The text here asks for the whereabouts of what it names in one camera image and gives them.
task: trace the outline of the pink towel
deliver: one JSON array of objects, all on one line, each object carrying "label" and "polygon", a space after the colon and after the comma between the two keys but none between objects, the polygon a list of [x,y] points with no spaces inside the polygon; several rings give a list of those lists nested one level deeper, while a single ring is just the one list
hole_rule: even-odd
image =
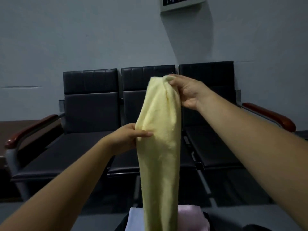
[{"label": "pink towel", "polygon": [[199,206],[178,206],[178,231],[210,231],[210,223]]}]

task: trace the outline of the hand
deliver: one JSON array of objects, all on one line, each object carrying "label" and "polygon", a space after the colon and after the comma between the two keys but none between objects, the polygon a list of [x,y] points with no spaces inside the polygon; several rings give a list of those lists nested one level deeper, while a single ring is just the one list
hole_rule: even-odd
[{"label": "hand", "polygon": [[137,137],[151,137],[152,132],[135,130],[135,123],[130,123],[118,128],[115,132],[104,137],[102,140],[111,148],[112,155],[118,155],[136,147]]},{"label": "hand", "polygon": [[178,87],[182,105],[186,108],[198,110],[201,100],[212,92],[201,81],[183,75],[171,74],[171,76],[175,76],[175,79],[169,84]]}]

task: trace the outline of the towel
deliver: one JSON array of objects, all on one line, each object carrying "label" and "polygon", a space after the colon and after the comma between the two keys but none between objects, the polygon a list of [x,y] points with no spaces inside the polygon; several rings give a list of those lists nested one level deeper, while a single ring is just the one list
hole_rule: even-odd
[{"label": "towel", "polygon": [[154,133],[137,138],[145,231],[176,231],[180,170],[181,103],[173,76],[152,77],[136,129]]},{"label": "towel", "polygon": [[[143,208],[129,210],[125,231],[144,231]],[[199,206],[179,205],[178,231],[210,231],[210,223]]]}]

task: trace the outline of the gray wall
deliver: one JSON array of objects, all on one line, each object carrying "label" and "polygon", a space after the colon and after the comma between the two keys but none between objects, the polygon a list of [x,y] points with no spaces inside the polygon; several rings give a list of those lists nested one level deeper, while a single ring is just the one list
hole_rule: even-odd
[{"label": "gray wall", "polygon": [[233,60],[242,101],[308,130],[307,0],[0,0],[0,121],[58,111],[62,72]]}]

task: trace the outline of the yellow towel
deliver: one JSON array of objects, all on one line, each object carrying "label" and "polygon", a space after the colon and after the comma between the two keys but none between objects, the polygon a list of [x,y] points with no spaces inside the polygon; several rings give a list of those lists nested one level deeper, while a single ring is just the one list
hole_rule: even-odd
[{"label": "yellow towel", "polygon": [[181,103],[168,81],[152,77],[136,129],[154,133],[136,140],[145,231],[176,231],[180,170]]}]

